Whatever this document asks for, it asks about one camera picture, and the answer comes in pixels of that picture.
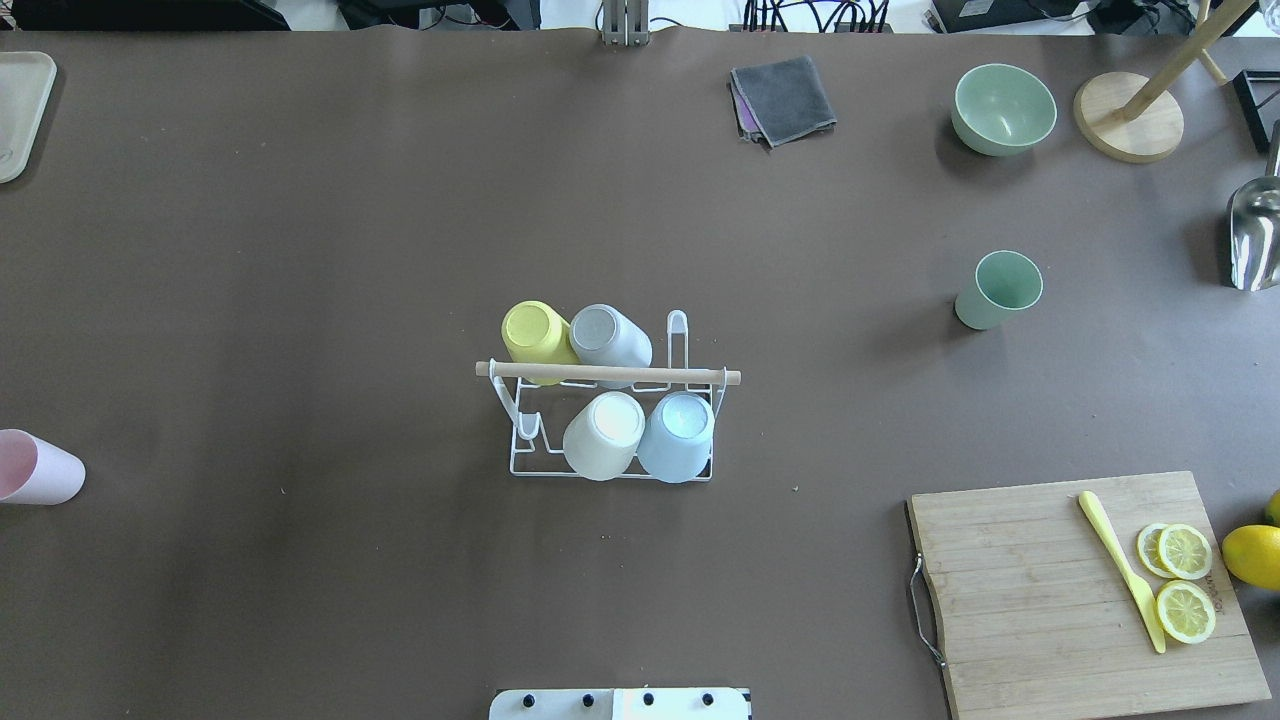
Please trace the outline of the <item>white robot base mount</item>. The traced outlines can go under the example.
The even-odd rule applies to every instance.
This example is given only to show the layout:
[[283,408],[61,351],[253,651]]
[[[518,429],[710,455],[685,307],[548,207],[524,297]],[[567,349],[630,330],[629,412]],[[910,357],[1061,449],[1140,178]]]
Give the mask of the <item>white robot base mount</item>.
[[507,689],[489,719],[751,719],[750,691],[733,687]]

